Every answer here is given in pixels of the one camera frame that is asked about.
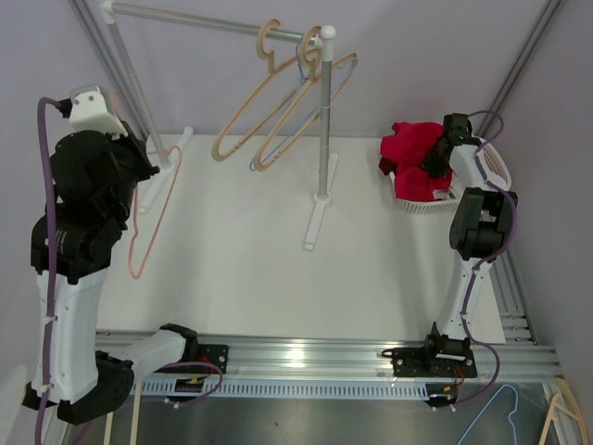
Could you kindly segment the pink magenta t shirt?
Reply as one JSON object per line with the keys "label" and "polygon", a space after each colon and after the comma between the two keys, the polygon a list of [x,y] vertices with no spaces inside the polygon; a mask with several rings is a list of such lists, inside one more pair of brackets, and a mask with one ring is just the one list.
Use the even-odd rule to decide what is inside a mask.
{"label": "pink magenta t shirt", "polygon": [[436,189],[448,189],[452,170],[445,178],[430,178],[421,168],[425,155],[443,133],[443,125],[433,121],[397,121],[393,133],[385,136],[380,144],[381,158],[390,159],[399,173],[397,194],[404,199],[432,201]]}

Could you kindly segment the pink wire hanger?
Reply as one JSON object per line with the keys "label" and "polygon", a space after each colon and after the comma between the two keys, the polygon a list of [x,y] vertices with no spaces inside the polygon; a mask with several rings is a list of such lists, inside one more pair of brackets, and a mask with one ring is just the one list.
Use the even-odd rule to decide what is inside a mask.
{"label": "pink wire hanger", "polygon": [[[139,279],[142,276],[149,261],[183,164],[183,149],[184,145],[147,151],[148,156],[166,154],[170,161],[170,166],[160,169],[159,174],[149,181],[142,196],[140,196],[139,185],[134,190],[133,234],[128,252],[128,272],[133,279]],[[136,260],[134,259],[134,250],[136,242],[147,237],[148,228],[153,229],[152,235],[147,241],[145,253],[139,263],[139,267],[135,269]]]}

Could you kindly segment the beige hanger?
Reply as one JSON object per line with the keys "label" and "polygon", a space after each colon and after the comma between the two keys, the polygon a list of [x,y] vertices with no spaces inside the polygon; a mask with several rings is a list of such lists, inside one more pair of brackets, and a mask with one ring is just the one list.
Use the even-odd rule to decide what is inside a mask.
{"label": "beige hanger", "polygon": [[[314,26],[309,29],[296,44],[296,55],[277,65],[275,63],[274,52],[267,51],[264,48],[263,40],[270,30],[278,30],[280,27],[281,23],[279,20],[271,19],[262,25],[259,30],[257,52],[259,58],[268,62],[268,76],[248,99],[255,99],[272,79],[292,65],[297,65],[299,84],[252,130],[253,133],[256,133],[261,126],[266,124],[277,113],[282,114],[249,164],[249,169],[253,172],[263,172],[268,169],[317,119],[322,120],[322,126],[325,129],[329,127],[329,107],[333,99],[346,86],[358,66],[358,56],[354,52],[346,54],[337,60],[331,59],[333,54],[332,43],[336,36],[336,31],[330,25],[322,27]],[[270,153],[266,153],[265,151],[272,138],[276,136],[298,107],[298,104],[317,83],[322,86],[322,103],[304,118],[297,131],[285,137]]]}
{"label": "beige hanger", "polygon": [[[266,125],[272,118],[276,117],[278,121],[272,127],[272,130],[266,137],[266,141],[262,143],[254,156],[253,164],[257,172],[263,172],[276,162],[285,152],[283,147],[280,147],[271,155],[270,160],[264,158],[264,152],[267,149],[271,139],[278,134],[279,130],[284,126],[285,122],[290,118],[300,101],[317,82],[319,77],[317,73],[318,66],[322,59],[323,42],[321,38],[322,28],[314,26],[310,28],[302,37],[297,40],[296,54],[280,63],[276,61],[275,51],[265,47],[265,39],[273,31],[279,31],[282,28],[282,23],[278,19],[269,19],[260,28],[256,40],[256,52],[260,60],[267,64],[267,75],[259,83],[259,85],[251,92],[245,101],[239,106],[232,117],[222,127],[217,134],[211,148],[211,155],[214,160],[222,162],[227,160],[230,156],[236,153],[243,147],[264,125]],[[235,123],[247,112],[249,107],[259,99],[266,87],[278,78],[285,70],[298,66],[304,70],[303,77],[299,81],[298,86],[289,90],[289,92],[281,99],[281,101],[271,110],[271,112],[255,126],[252,127],[246,134],[239,139],[232,147],[224,150],[222,148],[223,140],[226,138]]]}

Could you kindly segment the white t shirt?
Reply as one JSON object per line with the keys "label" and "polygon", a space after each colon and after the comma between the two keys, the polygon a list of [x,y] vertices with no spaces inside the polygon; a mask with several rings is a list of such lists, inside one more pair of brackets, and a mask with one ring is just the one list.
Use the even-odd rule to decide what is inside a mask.
{"label": "white t shirt", "polygon": [[445,189],[442,189],[442,190],[436,189],[433,192],[433,196],[434,196],[434,200],[435,201],[450,201],[450,200],[456,200],[456,199],[458,199],[457,192],[454,189],[452,189],[452,188],[449,188],[447,190],[445,190]]}

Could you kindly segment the maroon t shirt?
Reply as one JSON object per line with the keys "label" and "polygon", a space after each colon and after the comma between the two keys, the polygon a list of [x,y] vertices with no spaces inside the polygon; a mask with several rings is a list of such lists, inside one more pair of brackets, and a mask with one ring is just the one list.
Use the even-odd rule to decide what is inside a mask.
{"label": "maroon t shirt", "polygon": [[397,168],[397,165],[390,159],[381,158],[378,164],[378,168],[384,176],[388,176]]}

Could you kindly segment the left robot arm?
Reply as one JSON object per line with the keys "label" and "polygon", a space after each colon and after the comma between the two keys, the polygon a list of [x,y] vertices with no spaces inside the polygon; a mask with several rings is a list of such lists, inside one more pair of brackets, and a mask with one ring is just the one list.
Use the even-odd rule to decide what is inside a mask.
{"label": "left robot arm", "polygon": [[60,420],[79,426],[119,409],[134,384],[170,364],[194,369],[198,336],[164,324],[117,352],[95,346],[112,249],[128,228],[136,186],[159,172],[145,142],[128,125],[117,134],[78,131],[59,140],[43,165],[50,195],[32,229],[31,264],[45,318],[40,368],[23,404],[56,407]]}

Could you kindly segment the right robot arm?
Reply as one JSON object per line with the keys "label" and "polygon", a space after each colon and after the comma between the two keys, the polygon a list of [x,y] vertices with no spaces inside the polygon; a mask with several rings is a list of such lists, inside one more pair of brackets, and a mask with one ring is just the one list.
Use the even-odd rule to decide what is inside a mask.
{"label": "right robot arm", "polygon": [[467,114],[444,117],[443,133],[422,167],[432,176],[451,170],[462,188],[448,235],[453,273],[422,352],[424,369],[442,375],[455,361],[470,360],[475,306],[492,264],[513,238],[518,197],[501,155],[489,140],[473,134]]}

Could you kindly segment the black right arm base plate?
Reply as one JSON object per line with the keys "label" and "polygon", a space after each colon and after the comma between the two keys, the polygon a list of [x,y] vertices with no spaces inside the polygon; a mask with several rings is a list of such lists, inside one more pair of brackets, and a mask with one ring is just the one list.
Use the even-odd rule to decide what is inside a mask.
{"label": "black right arm base plate", "polygon": [[395,377],[477,377],[477,367],[472,352],[468,359],[462,361],[432,357],[424,348],[385,349],[381,352],[381,356],[391,362]]}

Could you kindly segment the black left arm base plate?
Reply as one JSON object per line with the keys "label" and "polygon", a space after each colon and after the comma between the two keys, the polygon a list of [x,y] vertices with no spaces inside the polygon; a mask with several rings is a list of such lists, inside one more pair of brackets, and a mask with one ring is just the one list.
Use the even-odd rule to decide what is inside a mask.
{"label": "black left arm base plate", "polygon": [[[195,362],[211,363],[221,369],[225,375],[229,361],[230,347],[224,344],[199,344]],[[190,373],[215,374],[215,371],[204,365],[190,365],[187,370]]]}

